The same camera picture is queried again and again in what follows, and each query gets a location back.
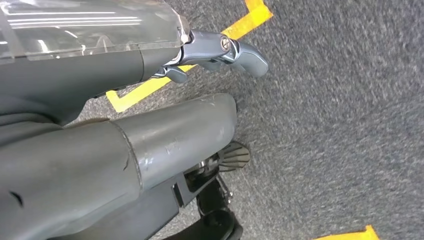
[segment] gray cylinder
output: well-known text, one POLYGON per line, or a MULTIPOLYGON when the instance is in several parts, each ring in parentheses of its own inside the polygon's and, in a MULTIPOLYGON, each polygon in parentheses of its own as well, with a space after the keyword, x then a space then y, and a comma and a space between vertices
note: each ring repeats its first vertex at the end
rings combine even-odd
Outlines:
POLYGON ((225 147, 236 122, 236 103, 223 93, 115 121, 134 149, 143 190, 225 147))
POLYGON ((225 147, 235 125, 234 99, 216 94, 0 147, 1 239, 80 232, 225 147))

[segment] yellow tape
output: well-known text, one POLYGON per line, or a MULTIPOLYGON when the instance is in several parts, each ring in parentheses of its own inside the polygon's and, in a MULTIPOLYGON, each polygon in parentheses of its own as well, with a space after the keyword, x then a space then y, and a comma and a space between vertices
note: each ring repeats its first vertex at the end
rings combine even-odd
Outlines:
MULTIPOLYGON (((223 34, 227 35, 231 39, 239 39, 243 37, 273 16, 262 0, 245 0, 245 3, 247 9, 249 9, 249 13, 222 31, 223 34)), ((187 72, 194 67, 195 66, 192 65, 181 66, 180 68, 184 72, 187 72)), ((151 79, 144 82, 123 97, 119 97, 116 91, 106 92, 106 97, 109 99, 116 112, 121 113, 159 90, 170 81, 171 80, 167 77, 151 79)))
POLYGON ((379 240, 371 225, 365 227, 365 231, 320 237, 315 240, 379 240))
POLYGON ((254 9, 264 5, 263 0, 244 0, 246 2, 246 7, 249 9, 249 12, 252 12, 254 9))

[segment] black foot pedal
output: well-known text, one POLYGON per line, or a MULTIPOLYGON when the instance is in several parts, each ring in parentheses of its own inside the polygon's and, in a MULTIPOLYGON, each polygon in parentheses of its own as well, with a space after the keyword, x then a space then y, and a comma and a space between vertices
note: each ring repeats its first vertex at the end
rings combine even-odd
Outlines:
POLYGON ((222 162, 219 164, 220 172, 231 172, 242 169, 250 160, 251 154, 247 147, 233 141, 218 152, 222 162))

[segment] screw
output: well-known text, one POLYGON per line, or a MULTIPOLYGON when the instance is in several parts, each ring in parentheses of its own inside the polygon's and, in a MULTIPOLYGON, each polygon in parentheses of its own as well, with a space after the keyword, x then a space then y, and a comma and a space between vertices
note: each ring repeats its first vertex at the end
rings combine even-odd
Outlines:
POLYGON ((221 48, 224 51, 230 50, 230 39, 227 36, 221 37, 221 48))

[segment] clear plastic cover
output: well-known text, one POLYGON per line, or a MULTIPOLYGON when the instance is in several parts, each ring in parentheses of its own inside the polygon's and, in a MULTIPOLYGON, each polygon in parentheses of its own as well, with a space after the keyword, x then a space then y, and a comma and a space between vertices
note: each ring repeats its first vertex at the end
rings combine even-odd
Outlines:
POLYGON ((177 48, 189 26, 163 0, 0 0, 0 64, 177 48))

